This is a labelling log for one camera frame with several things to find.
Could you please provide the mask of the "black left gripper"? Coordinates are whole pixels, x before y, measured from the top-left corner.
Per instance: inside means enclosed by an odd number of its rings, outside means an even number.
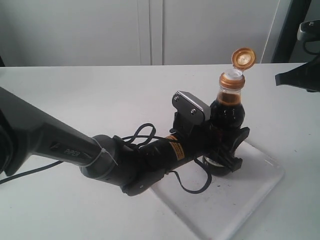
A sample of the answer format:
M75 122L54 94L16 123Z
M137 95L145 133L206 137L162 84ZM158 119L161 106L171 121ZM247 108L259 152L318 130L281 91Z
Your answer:
M210 121L194 125L176 112L168 136L168 164L184 165L217 150L217 162L235 172L243 163L242 158L235 157L235 152L249 134L249 127L221 132Z

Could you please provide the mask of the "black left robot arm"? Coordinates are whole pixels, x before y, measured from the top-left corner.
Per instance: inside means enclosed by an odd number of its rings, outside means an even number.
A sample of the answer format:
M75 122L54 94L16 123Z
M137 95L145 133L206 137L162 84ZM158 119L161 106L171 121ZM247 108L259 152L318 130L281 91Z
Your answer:
M176 108L173 127L167 137L152 129L140 137L96 135L89 137L36 108L13 93L0 90L0 171L3 182L21 177L22 164L32 155L79 167L90 179L119 186L128 196L136 196L177 168L194 161L207 174L200 194L212 181L211 161L235 172L242 159L235 156L248 137L248 127L223 130L212 123L211 108L189 92L172 97Z

